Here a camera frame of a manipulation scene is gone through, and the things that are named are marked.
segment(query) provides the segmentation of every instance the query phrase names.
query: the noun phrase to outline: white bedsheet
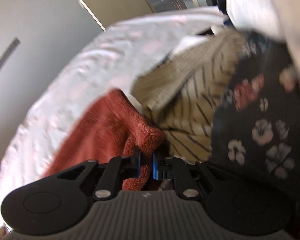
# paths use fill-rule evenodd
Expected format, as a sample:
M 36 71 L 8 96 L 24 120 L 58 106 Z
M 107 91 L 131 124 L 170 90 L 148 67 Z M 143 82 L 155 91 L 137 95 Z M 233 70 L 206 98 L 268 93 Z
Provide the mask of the white bedsheet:
M 217 7 L 136 18 L 108 28 L 58 75 L 30 108 L 1 162 L 0 206 L 12 190 L 38 180 L 85 109 L 111 87 L 128 94 L 186 35 L 224 20 Z M 0 212 L 0 226 L 3 225 Z

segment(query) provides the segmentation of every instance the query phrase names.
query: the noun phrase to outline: gray ribbed panel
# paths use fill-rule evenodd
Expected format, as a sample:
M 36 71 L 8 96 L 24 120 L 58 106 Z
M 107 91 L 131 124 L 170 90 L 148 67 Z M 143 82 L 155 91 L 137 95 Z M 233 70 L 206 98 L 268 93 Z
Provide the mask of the gray ribbed panel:
M 13 232 L 5 238 L 5 240 L 116 239 L 292 240 L 284 231 L 261 237 L 241 236 L 229 232 L 215 224 L 198 202 L 180 199 L 174 191 L 121 191 L 115 199 L 96 202 L 84 220 L 67 231 L 51 236 L 23 236 Z

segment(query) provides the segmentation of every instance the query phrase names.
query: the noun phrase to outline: red towel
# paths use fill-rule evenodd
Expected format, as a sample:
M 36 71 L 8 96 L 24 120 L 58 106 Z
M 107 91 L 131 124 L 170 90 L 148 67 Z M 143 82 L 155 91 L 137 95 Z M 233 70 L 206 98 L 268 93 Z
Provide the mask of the red towel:
M 151 154 L 163 139 L 163 133 L 147 125 L 124 93 L 114 89 L 79 120 L 45 177 L 89 159 L 108 163 L 115 156 L 132 155 L 137 145 L 143 153 L 140 178 L 125 180 L 122 189 L 141 190 L 151 172 Z

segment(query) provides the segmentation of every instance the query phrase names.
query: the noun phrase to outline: black floral fabric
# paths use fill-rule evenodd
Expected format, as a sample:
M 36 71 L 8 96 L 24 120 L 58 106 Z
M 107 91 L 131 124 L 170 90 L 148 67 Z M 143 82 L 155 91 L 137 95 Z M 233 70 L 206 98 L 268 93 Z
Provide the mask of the black floral fabric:
M 286 45 L 247 34 L 214 114 L 211 146 L 211 162 L 288 195 L 300 229 L 300 87 Z

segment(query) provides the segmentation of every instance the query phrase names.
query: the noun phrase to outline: tan garment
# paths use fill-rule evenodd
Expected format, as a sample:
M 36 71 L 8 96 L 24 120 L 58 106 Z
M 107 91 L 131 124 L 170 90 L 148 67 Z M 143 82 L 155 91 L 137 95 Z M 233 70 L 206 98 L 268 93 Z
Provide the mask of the tan garment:
M 164 131 L 171 156 L 189 163 L 209 157 L 213 113 L 244 43 L 226 29 L 136 80 L 131 94 Z

